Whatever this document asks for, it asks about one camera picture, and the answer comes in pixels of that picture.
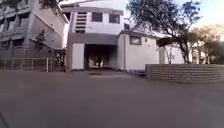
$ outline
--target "low wall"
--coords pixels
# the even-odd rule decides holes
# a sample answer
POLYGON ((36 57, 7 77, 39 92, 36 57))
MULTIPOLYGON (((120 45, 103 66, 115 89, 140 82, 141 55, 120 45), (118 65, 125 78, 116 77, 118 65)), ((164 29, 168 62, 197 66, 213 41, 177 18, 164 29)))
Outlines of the low wall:
POLYGON ((146 78, 175 82, 224 81, 224 65, 146 65, 146 78))

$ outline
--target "building facade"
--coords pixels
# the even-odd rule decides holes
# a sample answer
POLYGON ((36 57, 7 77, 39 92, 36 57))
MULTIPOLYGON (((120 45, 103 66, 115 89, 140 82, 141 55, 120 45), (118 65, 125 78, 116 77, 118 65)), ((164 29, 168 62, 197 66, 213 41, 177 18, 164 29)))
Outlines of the building facade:
POLYGON ((112 68, 144 70, 145 64, 159 64, 157 37, 133 31, 125 22, 124 6, 116 0, 85 1, 61 5, 70 21, 67 70, 112 68))
POLYGON ((62 49, 68 20, 60 7, 41 9, 38 0, 22 1, 15 11, 7 8, 0 14, 0 58, 52 57, 54 49, 62 49), (42 49, 36 37, 44 31, 42 49))

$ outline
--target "doorway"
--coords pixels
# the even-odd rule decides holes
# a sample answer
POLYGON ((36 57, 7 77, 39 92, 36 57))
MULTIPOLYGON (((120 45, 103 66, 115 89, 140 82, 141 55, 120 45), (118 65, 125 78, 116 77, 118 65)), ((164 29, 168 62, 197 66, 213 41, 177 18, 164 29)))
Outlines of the doorway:
POLYGON ((115 48, 113 45, 86 44, 85 69, 111 69, 110 58, 115 52, 115 48))

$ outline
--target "fence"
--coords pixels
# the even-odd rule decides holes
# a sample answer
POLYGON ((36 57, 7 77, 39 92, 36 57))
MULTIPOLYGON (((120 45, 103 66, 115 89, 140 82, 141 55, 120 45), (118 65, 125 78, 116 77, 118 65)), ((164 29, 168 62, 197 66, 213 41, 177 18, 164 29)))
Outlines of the fence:
POLYGON ((0 58, 0 69, 56 72, 63 66, 55 58, 0 58))

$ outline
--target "asphalt road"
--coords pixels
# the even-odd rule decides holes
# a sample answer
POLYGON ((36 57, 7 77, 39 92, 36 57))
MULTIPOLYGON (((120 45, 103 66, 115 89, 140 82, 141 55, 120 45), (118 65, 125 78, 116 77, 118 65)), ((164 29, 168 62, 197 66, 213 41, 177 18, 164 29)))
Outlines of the asphalt road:
POLYGON ((0 71, 0 113, 10 128, 224 128, 224 83, 0 71))

